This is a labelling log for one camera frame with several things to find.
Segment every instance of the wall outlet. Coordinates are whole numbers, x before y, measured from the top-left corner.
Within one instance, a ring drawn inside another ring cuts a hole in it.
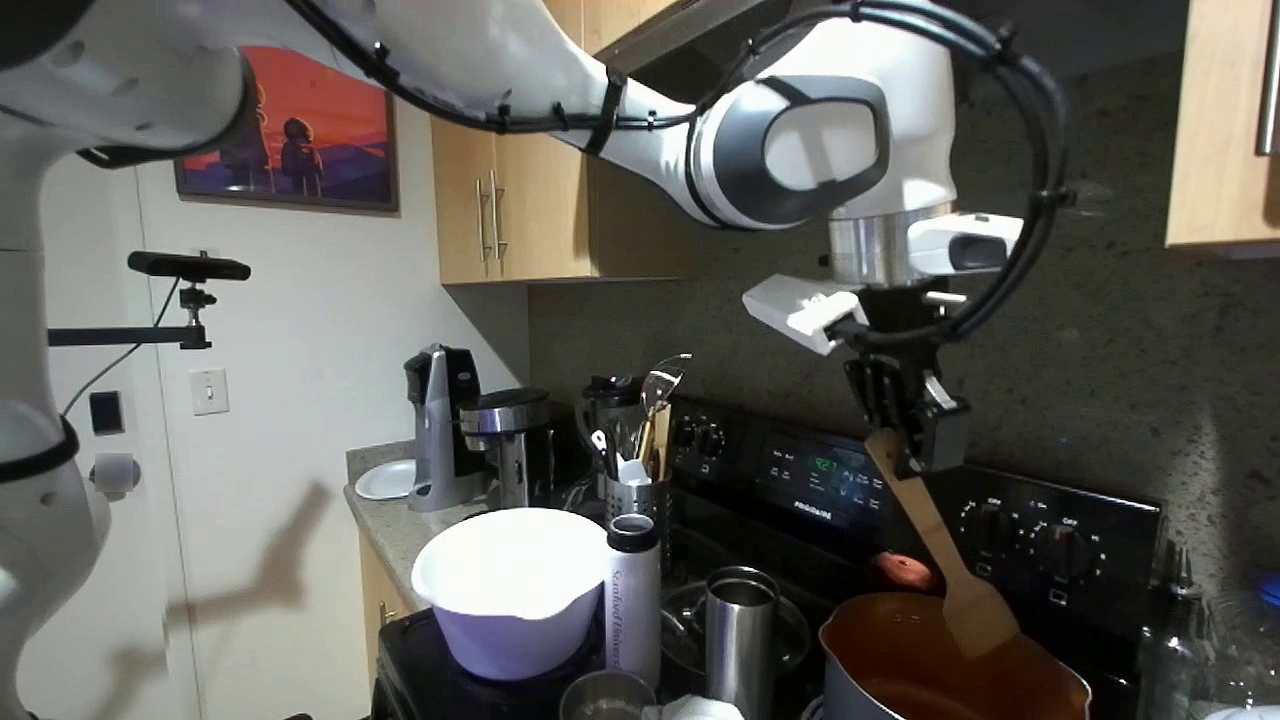
[[[225,417],[225,414],[231,414],[228,371],[225,371],[225,367],[191,371],[191,414],[195,414],[195,417]]]

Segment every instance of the cabinet handle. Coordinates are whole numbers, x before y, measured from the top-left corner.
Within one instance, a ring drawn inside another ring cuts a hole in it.
[[[489,205],[493,205],[493,191],[486,184],[478,184],[479,191],[479,271],[489,278]]]
[[[1266,110],[1258,123],[1258,157],[1275,157],[1275,116],[1280,116],[1280,0],[1273,0],[1273,29],[1270,29],[1270,67],[1266,67]]]
[[[493,188],[493,205],[496,271],[508,278],[503,188]]]

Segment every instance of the white mixing bowl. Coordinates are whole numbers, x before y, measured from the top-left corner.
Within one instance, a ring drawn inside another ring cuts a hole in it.
[[[486,679],[528,679],[587,635],[610,576],[606,527],[555,508],[503,508],[454,523],[412,559],[454,659]]]

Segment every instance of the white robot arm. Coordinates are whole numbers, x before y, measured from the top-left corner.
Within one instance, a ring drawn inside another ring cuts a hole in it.
[[[813,6],[760,37],[701,104],[575,49],[541,0],[11,0],[0,32],[0,720],[29,631],[87,576],[106,502],[54,414],[40,307],[40,181],[65,152],[118,170],[216,150],[254,110],[246,43],[315,49],[455,123],[552,134],[660,184],[714,229],[828,218],[828,280],[766,280],[752,316],[858,351],[873,423],[919,464],[956,457],[962,407],[931,349],[973,332],[1031,264],[1061,201],[1061,99],[1004,37],[930,0]],[[1019,222],[953,213],[953,52],[980,59],[1036,143]],[[939,280],[999,271],[980,301]]]

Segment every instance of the range hood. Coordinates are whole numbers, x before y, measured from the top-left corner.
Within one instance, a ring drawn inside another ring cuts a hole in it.
[[[808,6],[828,0],[673,0],[595,58],[677,99],[701,99],[741,59],[756,32]],[[1019,52],[1031,52],[1055,76],[1079,76],[1182,52],[1187,0],[939,6],[983,25],[1012,25]]]

